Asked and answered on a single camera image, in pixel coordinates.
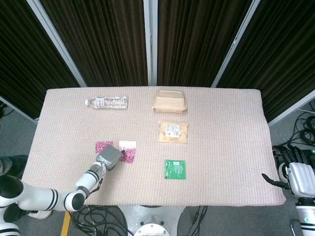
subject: green sachet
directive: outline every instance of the green sachet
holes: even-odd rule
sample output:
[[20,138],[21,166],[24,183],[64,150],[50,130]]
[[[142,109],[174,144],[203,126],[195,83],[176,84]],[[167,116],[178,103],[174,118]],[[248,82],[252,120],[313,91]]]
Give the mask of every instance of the green sachet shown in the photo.
[[165,178],[186,179],[185,161],[165,160]]

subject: pink packet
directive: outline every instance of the pink packet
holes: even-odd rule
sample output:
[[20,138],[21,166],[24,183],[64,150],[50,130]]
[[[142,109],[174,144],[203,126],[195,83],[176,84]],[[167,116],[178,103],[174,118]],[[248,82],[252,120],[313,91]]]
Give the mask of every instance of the pink packet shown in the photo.
[[132,163],[136,156],[136,141],[119,141],[119,151],[123,153],[120,161]]
[[95,153],[100,153],[106,146],[112,146],[113,141],[100,141],[95,143]]

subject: food container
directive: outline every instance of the food container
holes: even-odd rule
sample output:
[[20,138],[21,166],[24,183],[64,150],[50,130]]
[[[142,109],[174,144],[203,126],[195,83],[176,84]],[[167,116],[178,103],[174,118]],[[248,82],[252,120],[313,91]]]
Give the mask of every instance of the food container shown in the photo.
[[183,113],[187,109],[184,93],[180,91],[159,90],[152,100],[156,112]]

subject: water bottle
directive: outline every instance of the water bottle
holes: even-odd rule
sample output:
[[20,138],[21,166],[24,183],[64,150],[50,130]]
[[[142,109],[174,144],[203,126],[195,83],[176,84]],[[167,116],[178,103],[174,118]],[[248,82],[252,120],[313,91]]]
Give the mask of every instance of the water bottle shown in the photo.
[[128,107],[127,97],[96,97],[85,100],[85,105],[93,108],[126,109]]

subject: dark curtain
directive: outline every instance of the dark curtain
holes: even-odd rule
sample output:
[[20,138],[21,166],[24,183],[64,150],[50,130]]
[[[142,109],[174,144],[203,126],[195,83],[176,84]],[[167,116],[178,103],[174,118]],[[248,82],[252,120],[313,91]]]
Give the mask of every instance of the dark curtain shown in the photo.
[[91,87],[148,85],[143,0],[41,0]]
[[47,89],[79,85],[26,1],[0,1],[0,22],[0,96],[37,118]]
[[315,1],[261,1],[218,87],[259,89],[268,121],[315,89]]
[[209,87],[251,0],[159,0],[157,84]]

